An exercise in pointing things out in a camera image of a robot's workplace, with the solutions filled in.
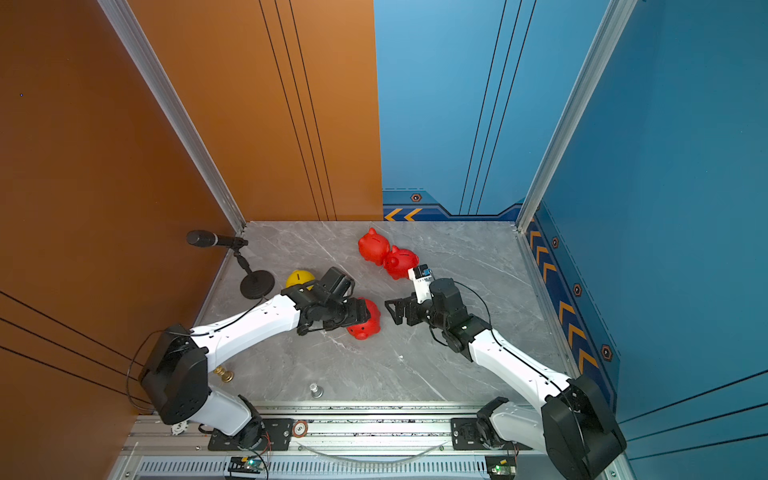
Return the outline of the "yellow piggy bank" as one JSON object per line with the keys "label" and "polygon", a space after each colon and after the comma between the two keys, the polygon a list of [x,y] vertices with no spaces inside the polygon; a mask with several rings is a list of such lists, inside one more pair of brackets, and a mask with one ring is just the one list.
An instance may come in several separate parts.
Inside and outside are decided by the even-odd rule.
{"label": "yellow piggy bank", "polygon": [[311,289],[314,286],[315,280],[315,275],[308,270],[294,270],[287,278],[285,287],[291,288],[294,286],[300,286]]}

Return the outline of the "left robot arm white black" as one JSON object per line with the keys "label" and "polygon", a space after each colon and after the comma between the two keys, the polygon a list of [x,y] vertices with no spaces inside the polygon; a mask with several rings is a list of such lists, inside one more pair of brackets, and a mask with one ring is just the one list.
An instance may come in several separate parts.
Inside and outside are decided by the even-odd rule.
{"label": "left robot arm white black", "polygon": [[242,351],[284,332],[304,336],[378,320],[376,305],[355,297],[354,288],[352,277],[332,267],[320,279],[287,287],[228,319],[194,329],[168,327],[160,333],[139,383],[164,424],[193,421],[240,449],[258,447],[266,436],[262,416],[245,397],[211,386],[209,375]]}

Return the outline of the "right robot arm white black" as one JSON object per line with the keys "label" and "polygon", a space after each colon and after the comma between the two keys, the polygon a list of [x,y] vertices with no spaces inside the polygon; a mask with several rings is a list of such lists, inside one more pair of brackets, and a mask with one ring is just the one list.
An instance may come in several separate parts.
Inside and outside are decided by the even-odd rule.
{"label": "right robot arm white black", "polygon": [[469,312],[453,279],[426,277],[413,284],[410,296],[386,301],[394,322],[439,330],[448,348],[492,372],[528,403],[519,407],[498,397],[484,405],[476,414],[484,447],[521,443],[545,453],[566,479],[595,479],[625,451],[626,439],[595,381],[555,371],[512,345],[490,318]]}

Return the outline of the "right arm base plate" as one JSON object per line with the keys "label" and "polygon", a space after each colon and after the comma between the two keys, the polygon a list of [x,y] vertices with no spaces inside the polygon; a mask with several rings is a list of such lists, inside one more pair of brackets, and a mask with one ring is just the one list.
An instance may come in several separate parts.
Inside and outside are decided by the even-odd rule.
{"label": "right arm base plate", "polygon": [[469,450],[530,450],[519,442],[503,440],[488,420],[473,418],[452,418],[450,420],[453,449]]}

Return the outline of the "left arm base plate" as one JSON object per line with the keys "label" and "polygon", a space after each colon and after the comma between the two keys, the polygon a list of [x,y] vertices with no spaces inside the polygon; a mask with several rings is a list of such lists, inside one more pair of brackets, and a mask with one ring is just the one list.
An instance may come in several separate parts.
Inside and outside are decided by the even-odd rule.
{"label": "left arm base plate", "polygon": [[[295,421],[290,418],[268,418],[262,421],[263,427],[256,437],[257,442],[251,446],[251,450],[258,452],[285,452],[289,450],[293,439]],[[240,451],[246,450],[239,444],[235,437],[224,435],[215,430],[209,438],[207,446],[209,451]]]}

